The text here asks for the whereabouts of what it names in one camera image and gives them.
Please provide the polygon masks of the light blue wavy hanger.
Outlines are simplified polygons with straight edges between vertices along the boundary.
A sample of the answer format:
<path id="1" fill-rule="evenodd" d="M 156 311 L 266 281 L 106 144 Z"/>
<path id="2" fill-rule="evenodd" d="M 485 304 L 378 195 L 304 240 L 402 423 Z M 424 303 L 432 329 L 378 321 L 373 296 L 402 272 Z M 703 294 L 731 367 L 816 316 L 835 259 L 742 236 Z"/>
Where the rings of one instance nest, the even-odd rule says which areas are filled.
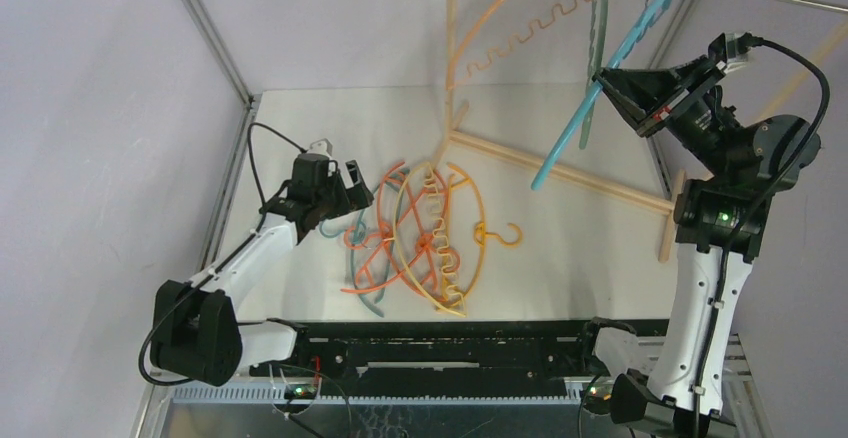
<path id="1" fill-rule="evenodd" d="M 617 70 L 621 63 L 631 54 L 634 47 L 644 38 L 648 30 L 652 28 L 670 9 L 672 2 L 673 0 L 650 1 L 634 22 L 625 38 L 611 55 L 606 67 Z M 589 111 L 595 104 L 601 91 L 602 85 L 596 78 L 593 78 L 578 108 L 573 113 L 571 119 L 568 121 L 567 125 L 557 138 L 549 153 L 544 158 L 536 175 L 534 176 L 530 185 L 530 188 L 533 191 L 538 191 L 548 178 L 549 174 L 553 171 L 553 167 L 557 164 L 557 160 L 576 131 L 582 126 L 588 117 Z"/>

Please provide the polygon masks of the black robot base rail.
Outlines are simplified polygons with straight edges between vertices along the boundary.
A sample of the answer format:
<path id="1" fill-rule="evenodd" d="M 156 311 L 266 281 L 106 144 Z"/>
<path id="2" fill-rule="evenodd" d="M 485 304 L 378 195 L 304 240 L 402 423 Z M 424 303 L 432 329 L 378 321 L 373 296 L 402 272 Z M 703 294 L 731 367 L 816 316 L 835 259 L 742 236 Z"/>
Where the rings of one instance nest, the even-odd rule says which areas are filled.
<path id="1" fill-rule="evenodd" d="M 280 401 L 315 379 L 353 403 L 570 403 L 607 371 L 592 357 L 590 320 L 308 322 L 292 357 L 267 359 L 228 383 L 191 383 L 201 399 Z"/>

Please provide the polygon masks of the pale yellow wavy hanger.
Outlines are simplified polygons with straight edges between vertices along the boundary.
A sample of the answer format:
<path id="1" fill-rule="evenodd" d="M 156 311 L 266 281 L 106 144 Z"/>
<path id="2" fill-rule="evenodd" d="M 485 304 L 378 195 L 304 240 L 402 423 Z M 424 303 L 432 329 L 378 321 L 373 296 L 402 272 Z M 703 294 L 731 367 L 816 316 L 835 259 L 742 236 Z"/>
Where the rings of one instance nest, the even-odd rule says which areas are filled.
<path id="1" fill-rule="evenodd" d="M 465 318 L 467 291 L 460 285 L 461 260 L 450 242 L 452 183 L 424 161 L 401 180 L 390 224 L 394 239 L 410 238 L 396 251 L 401 278 L 436 311 Z"/>

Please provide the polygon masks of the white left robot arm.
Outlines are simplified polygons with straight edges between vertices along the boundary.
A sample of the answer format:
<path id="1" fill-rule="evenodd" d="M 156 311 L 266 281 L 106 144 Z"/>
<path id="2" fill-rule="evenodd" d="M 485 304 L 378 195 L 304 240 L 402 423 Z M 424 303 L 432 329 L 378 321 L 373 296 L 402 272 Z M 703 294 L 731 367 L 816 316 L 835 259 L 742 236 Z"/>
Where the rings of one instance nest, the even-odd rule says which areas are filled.
<path id="1" fill-rule="evenodd" d="M 233 251 L 190 279 L 168 280 L 157 290 L 153 323 L 138 356 L 142 377 L 164 385 L 147 370 L 152 365 L 176 374 L 174 385 L 219 387 L 238 371 L 269 361 L 290 375 L 305 372 L 313 350 L 298 339 L 299 325 L 275 317 L 242 322 L 237 309 L 268 269 L 323 221 L 373 201 L 356 161 L 298 155 L 290 178 L 261 205 L 255 225 Z"/>

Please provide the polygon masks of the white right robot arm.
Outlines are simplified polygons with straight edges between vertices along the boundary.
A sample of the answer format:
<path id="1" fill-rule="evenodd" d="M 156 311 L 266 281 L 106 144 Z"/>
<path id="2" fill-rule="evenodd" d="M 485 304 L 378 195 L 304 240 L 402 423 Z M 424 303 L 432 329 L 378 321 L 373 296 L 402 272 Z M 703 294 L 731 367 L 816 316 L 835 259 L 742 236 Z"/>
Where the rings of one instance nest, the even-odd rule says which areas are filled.
<path id="1" fill-rule="evenodd" d="M 664 70 L 605 68 L 597 83 L 625 122 L 649 137 L 667 130 L 709 171 L 675 203 L 678 278 L 662 351 L 650 371 L 615 378 L 613 423 L 652 437 L 732 437 L 722 374 L 739 294 L 765 234 L 773 197 L 793 188 L 820 149 L 830 89 L 812 120 L 776 115 L 740 124 L 723 104 L 723 63 L 700 57 Z"/>

